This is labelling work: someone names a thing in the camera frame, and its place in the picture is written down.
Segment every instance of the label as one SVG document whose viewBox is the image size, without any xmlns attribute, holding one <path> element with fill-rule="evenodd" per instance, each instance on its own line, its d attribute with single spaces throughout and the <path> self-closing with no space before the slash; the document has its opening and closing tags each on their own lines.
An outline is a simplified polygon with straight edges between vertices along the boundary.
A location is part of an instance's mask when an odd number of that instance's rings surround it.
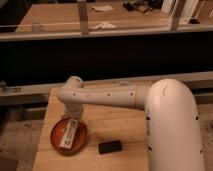
<svg viewBox="0 0 213 171">
<path fill-rule="evenodd" d="M 78 127 L 78 120 L 76 119 L 68 120 L 67 127 L 65 128 L 65 132 L 61 139 L 59 147 L 71 149 L 77 127 Z"/>
</svg>

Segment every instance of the red bowl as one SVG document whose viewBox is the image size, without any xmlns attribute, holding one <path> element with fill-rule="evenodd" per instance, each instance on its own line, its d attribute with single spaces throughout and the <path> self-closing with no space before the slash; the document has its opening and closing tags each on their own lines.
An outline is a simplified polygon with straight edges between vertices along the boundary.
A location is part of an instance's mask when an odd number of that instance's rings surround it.
<svg viewBox="0 0 213 171">
<path fill-rule="evenodd" d="M 52 146 L 62 154 L 74 154 L 78 152 L 83 147 L 87 139 L 87 128 L 82 122 L 79 122 L 72 147 L 70 149 L 59 147 L 65 128 L 67 127 L 68 120 L 69 118 L 65 118 L 57 122 L 50 135 Z"/>
</svg>

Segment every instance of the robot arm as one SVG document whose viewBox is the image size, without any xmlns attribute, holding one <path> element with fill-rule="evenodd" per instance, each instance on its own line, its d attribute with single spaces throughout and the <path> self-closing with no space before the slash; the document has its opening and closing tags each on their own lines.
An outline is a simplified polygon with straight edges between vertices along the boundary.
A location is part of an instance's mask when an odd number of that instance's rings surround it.
<svg viewBox="0 0 213 171">
<path fill-rule="evenodd" d="M 177 80 L 87 90 L 80 78 L 71 77 L 58 98 L 65 104 L 65 113 L 75 119 L 81 117 L 82 104 L 86 103 L 145 108 L 150 171 L 205 170 L 195 99 Z"/>
<path fill-rule="evenodd" d="M 61 88 L 58 98 L 65 104 L 66 114 L 72 118 L 80 118 L 82 104 L 144 110 L 145 97 L 149 88 L 149 85 L 133 85 L 123 82 L 117 87 L 108 89 L 84 89 L 83 81 L 79 77 L 73 76 Z"/>
</svg>

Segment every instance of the eraser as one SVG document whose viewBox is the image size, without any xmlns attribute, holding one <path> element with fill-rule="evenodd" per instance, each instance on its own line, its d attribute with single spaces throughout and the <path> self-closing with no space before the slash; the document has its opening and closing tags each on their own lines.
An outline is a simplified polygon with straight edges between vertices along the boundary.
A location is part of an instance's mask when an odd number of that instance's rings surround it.
<svg viewBox="0 0 213 171">
<path fill-rule="evenodd" d="M 122 144 L 120 140 L 104 142 L 98 145 L 98 149 L 99 149 L 99 154 L 106 154 L 106 153 L 121 151 Z"/>
</svg>

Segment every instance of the wooden tabletop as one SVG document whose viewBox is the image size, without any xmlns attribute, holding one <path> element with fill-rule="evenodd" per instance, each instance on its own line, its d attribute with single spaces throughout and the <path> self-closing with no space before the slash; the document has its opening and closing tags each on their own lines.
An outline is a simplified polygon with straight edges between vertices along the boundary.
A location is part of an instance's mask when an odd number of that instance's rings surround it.
<svg viewBox="0 0 213 171">
<path fill-rule="evenodd" d="M 96 12 L 92 6 L 110 5 L 113 10 Z M 123 1 L 87 3 L 89 28 L 102 22 L 110 22 L 117 28 L 164 26 L 169 16 L 160 10 L 148 11 L 145 14 L 138 11 L 127 11 Z M 79 30 L 79 16 L 76 3 L 68 4 L 33 4 L 21 21 L 16 32 L 31 31 L 33 21 L 39 22 L 46 31 Z"/>
<path fill-rule="evenodd" d="M 110 86 L 112 84 L 89 87 Z M 51 91 L 34 171 L 148 171 L 145 114 L 139 110 L 84 105 L 82 119 L 88 129 L 86 146 L 74 156 L 56 152 L 50 143 L 50 133 L 64 110 L 57 92 L 58 89 Z M 111 140 L 121 140 L 123 150 L 100 155 L 98 144 Z"/>
</svg>

